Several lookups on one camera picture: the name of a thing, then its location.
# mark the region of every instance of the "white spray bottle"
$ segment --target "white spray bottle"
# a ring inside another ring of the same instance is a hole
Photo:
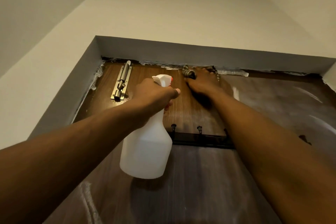
[[[172,77],[159,74],[152,77],[162,87],[170,86]],[[127,137],[123,142],[120,168],[128,175],[154,179],[163,175],[172,140],[163,127],[163,109],[152,116],[147,124]]]

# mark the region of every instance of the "spray bottle head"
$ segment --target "spray bottle head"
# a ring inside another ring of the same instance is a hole
[[[157,76],[152,76],[154,82],[162,87],[168,87],[171,85],[173,78],[168,74],[159,74]]]

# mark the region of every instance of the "hand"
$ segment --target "hand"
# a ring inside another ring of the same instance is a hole
[[[187,82],[188,86],[192,91],[198,94],[205,95],[211,98],[213,95],[216,95],[218,92],[224,92],[229,96],[233,95],[230,84],[221,79],[223,87],[221,87],[220,82],[217,80],[216,75],[205,68],[196,67],[195,69],[196,79],[185,78],[184,80]]]
[[[172,99],[180,93],[180,89],[162,87],[152,78],[146,78],[136,86],[132,101],[144,107],[145,114],[150,118],[162,109],[167,110],[173,104]]]

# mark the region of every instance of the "person's right arm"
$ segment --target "person's right arm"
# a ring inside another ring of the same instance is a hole
[[[284,223],[336,223],[336,171],[293,132],[235,100],[197,70],[187,79],[219,112],[245,166]]]

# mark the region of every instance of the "cloth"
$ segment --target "cloth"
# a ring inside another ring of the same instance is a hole
[[[193,70],[195,67],[191,66],[189,67],[187,64],[183,66],[182,68],[182,74],[184,77],[188,77],[188,78],[191,78],[191,79],[196,79],[196,73],[195,71]],[[218,74],[218,71],[217,69],[215,68],[215,66],[200,66],[199,68],[205,68],[206,70],[208,70],[210,73],[213,72],[216,77],[217,77],[217,80],[219,81],[220,80],[220,75]]]

